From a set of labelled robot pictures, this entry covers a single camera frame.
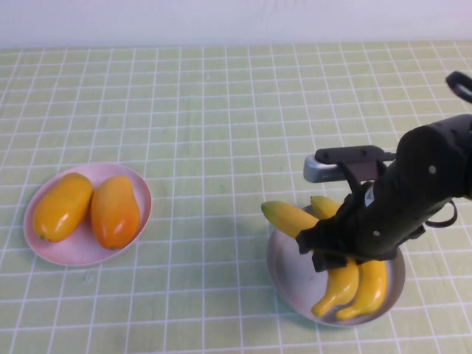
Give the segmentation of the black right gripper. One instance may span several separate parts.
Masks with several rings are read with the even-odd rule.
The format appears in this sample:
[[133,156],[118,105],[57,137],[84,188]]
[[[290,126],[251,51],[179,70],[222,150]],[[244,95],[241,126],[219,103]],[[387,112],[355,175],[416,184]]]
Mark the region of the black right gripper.
[[296,236],[300,254],[311,255],[316,273],[343,268],[348,257],[357,260],[386,259],[389,253],[434,214],[434,202],[406,180],[393,162],[373,182],[359,184],[340,210],[328,220],[303,229]]

